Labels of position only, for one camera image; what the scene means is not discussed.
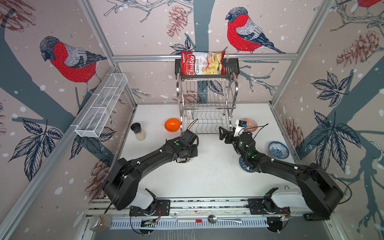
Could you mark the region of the steel wire dish rack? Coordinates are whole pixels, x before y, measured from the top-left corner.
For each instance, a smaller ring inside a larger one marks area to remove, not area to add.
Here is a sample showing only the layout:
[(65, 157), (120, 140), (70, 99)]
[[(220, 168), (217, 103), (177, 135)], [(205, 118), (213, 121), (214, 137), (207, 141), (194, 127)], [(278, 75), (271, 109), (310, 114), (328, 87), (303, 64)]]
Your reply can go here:
[[(238, 81), (235, 75), (229, 80), (182, 80), (176, 83), (181, 130), (195, 134), (214, 135), (219, 127), (232, 128), (233, 111), (236, 109)], [(185, 110), (194, 111), (194, 119), (186, 118)]]

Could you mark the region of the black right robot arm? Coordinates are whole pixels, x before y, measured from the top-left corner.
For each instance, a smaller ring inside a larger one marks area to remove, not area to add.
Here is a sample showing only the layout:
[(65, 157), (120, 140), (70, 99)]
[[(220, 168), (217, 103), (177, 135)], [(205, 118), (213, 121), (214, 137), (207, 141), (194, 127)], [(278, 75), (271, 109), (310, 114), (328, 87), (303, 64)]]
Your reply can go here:
[(295, 165), (275, 160), (256, 150), (252, 133), (243, 132), (237, 135), (235, 131), (219, 127), (219, 137), (234, 147), (247, 170), (270, 174), (297, 185), (306, 205), (312, 211), (311, 216), (318, 216), (321, 220), (328, 219), (344, 197), (341, 188), (318, 164)]

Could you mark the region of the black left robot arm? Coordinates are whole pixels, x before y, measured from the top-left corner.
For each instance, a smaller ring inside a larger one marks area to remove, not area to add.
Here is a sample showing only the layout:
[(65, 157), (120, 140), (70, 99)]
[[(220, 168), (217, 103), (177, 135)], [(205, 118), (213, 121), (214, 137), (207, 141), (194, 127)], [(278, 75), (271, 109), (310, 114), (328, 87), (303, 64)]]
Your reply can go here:
[(147, 174), (177, 159), (191, 159), (198, 155), (199, 137), (189, 130), (167, 140), (159, 149), (137, 159), (121, 158), (110, 169), (102, 190), (118, 211), (138, 207), (152, 213), (156, 196), (148, 189), (139, 190), (139, 183)]

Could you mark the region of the red patterned ceramic bowl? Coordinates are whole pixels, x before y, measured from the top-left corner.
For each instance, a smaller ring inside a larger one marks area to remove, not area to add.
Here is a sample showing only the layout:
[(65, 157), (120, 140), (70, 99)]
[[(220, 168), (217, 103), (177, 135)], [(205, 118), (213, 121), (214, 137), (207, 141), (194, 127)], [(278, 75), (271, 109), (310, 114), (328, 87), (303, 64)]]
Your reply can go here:
[(245, 128), (245, 132), (253, 133), (258, 129), (258, 124), (255, 120), (251, 118), (243, 118), (242, 121), (247, 123), (247, 126)]

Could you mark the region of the dark blue geometric bowl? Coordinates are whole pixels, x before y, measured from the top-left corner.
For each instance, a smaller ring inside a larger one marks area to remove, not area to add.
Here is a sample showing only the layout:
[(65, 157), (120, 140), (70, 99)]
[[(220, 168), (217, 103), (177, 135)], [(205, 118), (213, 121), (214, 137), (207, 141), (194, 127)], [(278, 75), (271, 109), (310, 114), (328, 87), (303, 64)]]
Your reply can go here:
[(246, 171), (247, 173), (254, 173), (255, 170), (251, 169), (251, 167), (247, 166), (243, 160), (242, 157), (239, 158), (239, 164), (241, 166), (241, 168)]

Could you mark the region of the orange plastic bowl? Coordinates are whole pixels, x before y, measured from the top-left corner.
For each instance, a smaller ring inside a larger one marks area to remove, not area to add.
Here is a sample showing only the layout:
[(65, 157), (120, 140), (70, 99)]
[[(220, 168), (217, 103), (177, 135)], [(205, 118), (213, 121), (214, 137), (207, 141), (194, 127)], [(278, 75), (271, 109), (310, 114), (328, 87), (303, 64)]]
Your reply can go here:
[(181, 122), (179, 119), (176, 119), (176, 118), (168, 119), (165, 122), (164, 127), (168, 132), (174, 133), (180, 129)]

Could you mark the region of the blue white floral bowl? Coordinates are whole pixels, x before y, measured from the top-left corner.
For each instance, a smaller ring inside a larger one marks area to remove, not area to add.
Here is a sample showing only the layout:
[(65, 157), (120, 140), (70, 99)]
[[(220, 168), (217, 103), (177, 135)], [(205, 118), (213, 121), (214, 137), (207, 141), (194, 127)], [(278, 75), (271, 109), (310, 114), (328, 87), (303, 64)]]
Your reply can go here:
[(288, 147), (277, 141), (271, 142), (269, 144), (269, 152), (274, 158), (277, 159), (286, 159), (290, 155)]

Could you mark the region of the salt grinder with black cap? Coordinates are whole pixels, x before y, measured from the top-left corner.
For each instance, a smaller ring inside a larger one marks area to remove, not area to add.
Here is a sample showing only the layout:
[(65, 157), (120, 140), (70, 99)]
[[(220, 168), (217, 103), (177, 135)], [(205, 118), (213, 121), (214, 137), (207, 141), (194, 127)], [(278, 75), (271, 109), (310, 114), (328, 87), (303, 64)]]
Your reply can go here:
[(131, 125), (131, 130), (135, 134), (135, 137), (138, 141), (143, 141), (146, 139), (146, 133), (143, 131), (140, 123), (133, 123)]

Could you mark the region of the metal spoon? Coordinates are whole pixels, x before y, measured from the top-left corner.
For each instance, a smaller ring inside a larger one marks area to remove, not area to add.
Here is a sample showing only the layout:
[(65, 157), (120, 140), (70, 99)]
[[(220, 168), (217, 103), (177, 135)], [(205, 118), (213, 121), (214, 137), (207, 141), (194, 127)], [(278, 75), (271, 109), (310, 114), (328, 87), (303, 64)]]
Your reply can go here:
[(220, 219), (220, 218), (217, 218), (216, 216), (214, 215), (209, 215), (208, 216), (208, 222), (210, 224), (216, 224), (218, 222), (230, 222), (230, 223), (237, 223), (237, 224), (241, 224), (243, 221), (241, 219)]

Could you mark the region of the red cassava chips bag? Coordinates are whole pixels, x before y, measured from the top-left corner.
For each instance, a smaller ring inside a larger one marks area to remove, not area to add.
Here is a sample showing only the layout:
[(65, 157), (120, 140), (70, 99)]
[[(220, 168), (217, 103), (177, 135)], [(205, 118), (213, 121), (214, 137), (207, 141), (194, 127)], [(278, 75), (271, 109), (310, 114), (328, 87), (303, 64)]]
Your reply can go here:
[(224, 75), (225, 52), (181, 52), (182, 75)]

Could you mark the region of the glass jar with lid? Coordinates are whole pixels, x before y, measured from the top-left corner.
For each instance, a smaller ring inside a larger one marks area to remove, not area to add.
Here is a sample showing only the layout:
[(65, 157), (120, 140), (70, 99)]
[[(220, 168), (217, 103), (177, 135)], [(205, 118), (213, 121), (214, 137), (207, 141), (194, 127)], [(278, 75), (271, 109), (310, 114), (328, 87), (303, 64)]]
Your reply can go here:
[(112, 227), (112, 218), (107, 215), (93, 216), (88, 227), (93, 232), (109, 230)]

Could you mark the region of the black wall shelf basket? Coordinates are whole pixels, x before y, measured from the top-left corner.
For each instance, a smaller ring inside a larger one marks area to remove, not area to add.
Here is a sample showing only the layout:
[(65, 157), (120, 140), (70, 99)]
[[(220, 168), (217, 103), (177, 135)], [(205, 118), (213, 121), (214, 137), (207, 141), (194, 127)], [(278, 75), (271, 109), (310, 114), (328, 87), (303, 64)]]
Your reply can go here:
[(204, 58), (196, 58), (197, 66), (195, 66), (195, 70), (199, 70), (200, 75), (182, 75), (182, 64), (180, 59), (176, 59), (175, 62), (175, 77), (176, 79), (181, 77), (182, 80), (186, 79), (197, 79), (204, 81), (212, 81), (212, 80), (229, 80), (233, 75), (237, 78), (240, 74), (240, 67), (238, 59), (224, 59), (222, 62), (222, 71), (225, 72), (224, 75), (204, 75), (203, 68), (208, 67), (210, 61), (205, 60)]

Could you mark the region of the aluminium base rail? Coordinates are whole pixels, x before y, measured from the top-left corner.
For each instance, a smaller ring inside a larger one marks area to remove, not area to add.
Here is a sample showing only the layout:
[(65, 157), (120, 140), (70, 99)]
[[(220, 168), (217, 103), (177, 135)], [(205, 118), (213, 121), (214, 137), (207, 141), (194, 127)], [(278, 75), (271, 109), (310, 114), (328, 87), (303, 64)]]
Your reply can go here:
[[(255, 197), (159, 199), (152, 214), (144, 214), (138, 207), (118, 211), (109, 204), (108, 199), (93, 200), (85, 214), (86, 220), (106, 214), (112, 218), (113, 230), (269, 228), (274, 219), (285, 225), (291, 218), (306, 213), (305, 209), (290, 207), (269, 214), (262, 201)], [(209, 215), (220, 219), (241, 219), (243, 222), (218, 222), (213, 225), (208, 222)]]

